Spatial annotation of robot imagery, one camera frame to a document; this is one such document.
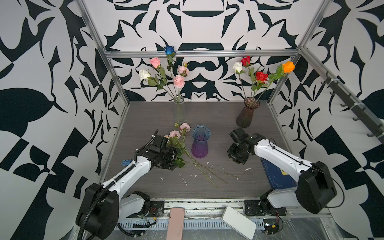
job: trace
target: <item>blue and purple glass vase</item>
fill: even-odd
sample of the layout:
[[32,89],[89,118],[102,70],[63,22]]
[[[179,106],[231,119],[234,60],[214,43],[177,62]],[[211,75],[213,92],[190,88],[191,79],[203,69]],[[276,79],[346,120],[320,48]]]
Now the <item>blue and purple glass vase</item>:
[[192,155],[196,158],[203,158],[208,154],[207,140],[211,137],[211,130],[207,126],[197,125],[192,131],[195,139],[192,144]]

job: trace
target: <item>blue clip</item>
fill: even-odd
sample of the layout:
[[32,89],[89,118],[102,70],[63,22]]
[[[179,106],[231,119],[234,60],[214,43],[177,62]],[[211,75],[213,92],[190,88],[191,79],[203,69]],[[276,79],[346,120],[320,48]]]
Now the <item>blue clip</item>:
[[128,166],[128,165],[131,164],[131,162],[132,162],[132,159],[130,159],[130,160],[124,160],[124,161],[121,162],[121,165],[122,165],[122,166]]

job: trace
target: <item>pink flower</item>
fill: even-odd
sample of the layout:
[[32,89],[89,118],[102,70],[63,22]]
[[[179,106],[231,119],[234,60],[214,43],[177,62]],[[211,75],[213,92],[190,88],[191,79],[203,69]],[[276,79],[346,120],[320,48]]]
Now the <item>pink flower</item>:
[[177,139],[179,139],[180,138],[180,133],[179,133],[179,131],[172,131],[172,132],[170,132],[169,133],[169,137],[177,137]]
[[158,57],[150,59],[149,62],[154,68],[157,68],[160,65],[160,59]]
[[180,130],[184,130],[184,129],[185,131],[189,132],[191,130],[191,126],[189,126],[189,124],[185,122],[182,125],[180,125]]
[[189,74],[189,69],[184,67],[184,66],[179,66],[177,68],[177,74],[182,74],[183,72],[185,72],[186,75]]
[[173,79],[173,85],[177,88],[182,88],[185,85],[184,77],[181,75],[176,75]]

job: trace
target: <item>bouquet of flowers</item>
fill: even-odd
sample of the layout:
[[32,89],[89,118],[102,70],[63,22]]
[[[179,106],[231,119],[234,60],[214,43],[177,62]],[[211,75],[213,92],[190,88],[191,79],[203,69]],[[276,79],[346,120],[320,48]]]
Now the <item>bouquet of flowers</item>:
[[180,101],[180,90],[185,85],[184,78],[189,74],[189,70],[187,68],[188,64],[183,63],[182,66],[179,66],[177,68],[178,75],[173,77],[173,68],[174,68],[174,62],[175,62],[173,57],[176,55],[176,52],[174,51],[174,48],[171,46],[165,47],[165,52],[167,54],[167,62],[168,62],[167,70],[170,72],[171,79],[173,79],[173,89],[175,92],[173,93],[171,88],[169,87],[166,71],[161,66],[160,59],[158,57],[155,57],[149,60],[153,69],[155,69],[157,72],[155,77],[152,77],[147,70],[142,68],[139,71],[139,78],[141,80],[146,80],[149,86],[152,86],[152,87],[157,86],[157,89],[164,89],[173,98],[173,100],[178,103]]
[[256,92],[258,90],[260,90],[260,88],[266,87],[264,89],[264,91],[262,92],[262,94],[257,98],[256,102],[260,99],[260,97],[264,94],[264,92],[271,86],[271,84],[275,80],[278,81],[286,73],[290,73],[295,69],[295,65],[293,64],[293,62],[288,61],[286,63],[280,64],[277,67],[275,73],[271,73],[268,75],[268,74],[265,74],[265,73],[259,71],[261,66],[256,71],[254,70],[254,68],[250,68],[250,66],[253,64],[254,63],[251,63],[251,57],[246,56],[245,58],[243,58],[241,60],[241,63],[235,62],[235,64],[233,65],[233,69],[239,75],[240,83],[241,83],[241,86],[242,86],[243,92],[244,92],[244,97],[246,97],[246,96],[245,96],[243,82],[242,82],[241,77],[240,77],[240,74],[245,73],[245,71],[243,71],[243,66],[248,68],[248,76],[251,77],[251,81],[252,81],[251,96],[250,97],[254,98],[256,95]]
[[[218,177],[220,180],[222,180],[225,183],[227,183],[227,182],[224,181],[222,178],[220,178],[218,175],[216,175],[214,172],[212,172],[212,170],[215,170],[215,171],[218,171],[218,172],[222,172],[222,173],[225,173],[225,174],[228,174],[228,175],[231,175],[233,177],[238,178],[237,176],[232,175],[230,173],[226,173],[226,172],[220,171],[218,169],[211,168],[211,167],[204,166],[204,165],[200,164],[196,159],[194,159],[192,157],[192,155],[188,152],[188,150],[187,150],[187,148],[185,146],[185,136],[191,130],[191,127],[189,126],[189,124],[188,123],[183,123],[183,124],[179,125],[178,123],[175,123],[175,127],[179,128],[179,131],[177,131],[177,130],[172,131],[172,132],[169,133],[169,136],[166,135],[165,137],[169,138],[168,143],[172,147],[175,147],[175,148],[178,149],[176,160],[175,160],[175,163],[174,163],[176,166],[181,168],[186,163],[194,164],[201,171],[201,173],[217,188],[218,188],[218,186],[212,181],[212,179],[210,177],[208,177],[207,173],[205,173],[202,170],[202,168],[205,168],[208,172],[210,172],[212,175]],[[181,157],[183,154],[188,156],[192,160],[192,162],[185,161]]]

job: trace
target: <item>patterned backdrop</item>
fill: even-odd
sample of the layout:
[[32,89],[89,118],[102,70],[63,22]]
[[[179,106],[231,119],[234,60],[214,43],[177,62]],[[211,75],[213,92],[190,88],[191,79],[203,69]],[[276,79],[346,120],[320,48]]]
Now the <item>patterned backdrop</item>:
[[[99,35],[110,51],[295,49],[319,0],[86,0]],[[178,58],[191,62],[183,96],[193,101],[241,100],[232,69],[240,58]],[[289,57],[253,57],[264,73]],[[170,100],[164,90],[138,78],[148,59],[114,59],[131,101]],[[246,94],[251,80],[244,75]],[[274,85],[262,100],[268,99]]]
[[[384,119],[384,3],[335,0],[308,44],[311,50],[379,118]],[[330,209],[345,237],[384,237],[384,146],[316,71],[300,58],[274,102],[293,152],[322,161],[345,191],[341,207]],[[338,195],[328,205],[342,201]]]
[[1,239],[68,238],[124,103],[72,0],[0,3]]

